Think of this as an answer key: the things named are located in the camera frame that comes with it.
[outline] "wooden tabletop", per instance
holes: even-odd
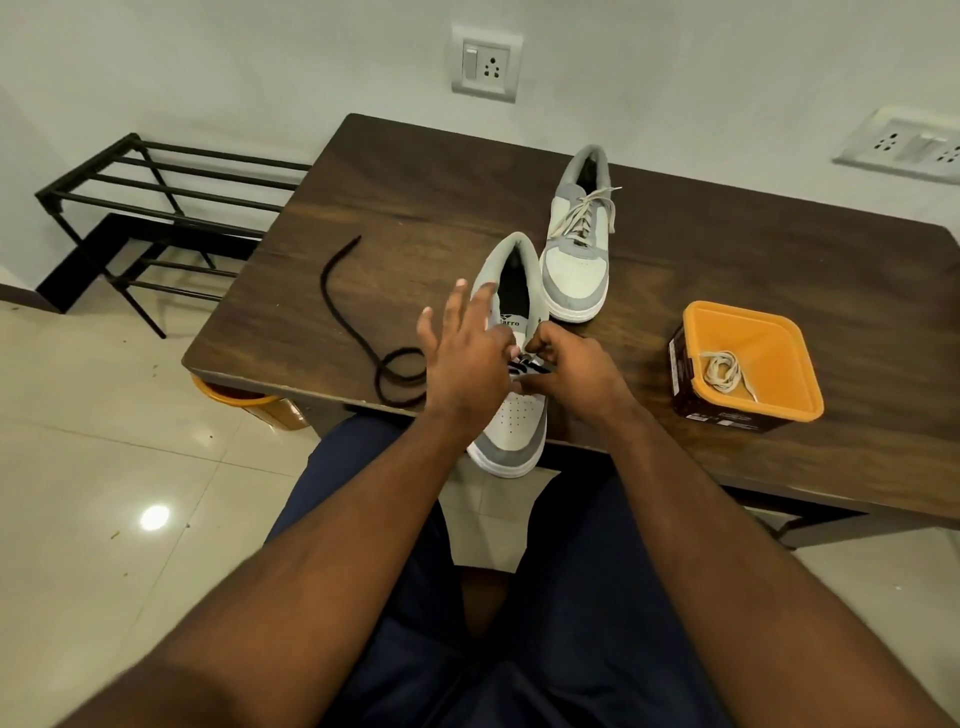
[[[524,231],[542,250],[567,160],[348,116],[184,365],[294,399],[377,405],[370,360],[324,306],[324,264],[362,234],[331,296],[381,355],[416,346],[423,307],[473,280],[501,238]],[[674,437],[726,485],[960,525],[960,249],[950,234],[630,167],[611,175],[623,189],[610,293],[576,330],[600,340]],[[674,414],[666,342],[700,299],[796,322],[826,414],[766,434]],[[551,417],[551,439],[599,446],[582,423]]]

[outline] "sneaker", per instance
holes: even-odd
[[[566,166],[550,206],[550,228],[540,257],[550,315],[570,324],[589,321],[607,299],[609,235],[615,208],[607,155],[584,147]]]
[[[504,324],[514,331],[520,356],[510,362],[511,378],[543,371],[542,362],[525,352],[534,332],[549,313],[537,265],[537,251],[522,232],[504,238],[487,257],[473,283],[498,284],[491,301],[488,327]],[[546,442],[546,399],[542,395],[511,392],[490,424],[467,448],[470,459],[487,473],[521,477],[537,465]]]

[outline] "beige shoelace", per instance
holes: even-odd
[[[610,199],[610,193],[620,187],[601,187],[598,190],[590,192],[587,196],[581,197],[577,204],[570,208],[564,217],[562,217],[554,229],[550,231],[548,237],[569,237],[576,240],[581,245],[587,245],[587,237],[590,235],[590,204],[598,202],[607,209],[610,218],[609,228],[613,232],[613,218],[616,217],[616,206]]]
[[[747,381],[747,376],[740,369],[740,362],[736,360],[736,354],[733,352],[701,352],[700,356],[709,359],[707,369],[704,371],[704,381],[713,389],[722,394],[728,395],[739,386],[743,381],[744,388],[754,398],[756,398],[754,388]],[[727,367],[727,371],[721,373],[720,367]]]

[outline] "forearm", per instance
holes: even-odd
[[[953,725],[649,413],[637,407],[605,434],[660,580],[737,724]]]
[[[315,725],[359,658],[462,440],[455,427],[421,415],[225,579],[133,670],[193,674],[207,702],[231,706],[245,725]],[[145,682],[124,680],[128,691]],[[173,700],[167,692],[165,705]],[[203,704],[191,698],[189,710]]]

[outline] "navy blue pants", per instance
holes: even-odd
[[[373,415],[337,425],[267,540],[402,431]],[[510,594],[479,648],[468,639],[444,513],[434,505],[322,726],[731,726],[609,458],[584,458],[537,499]]]

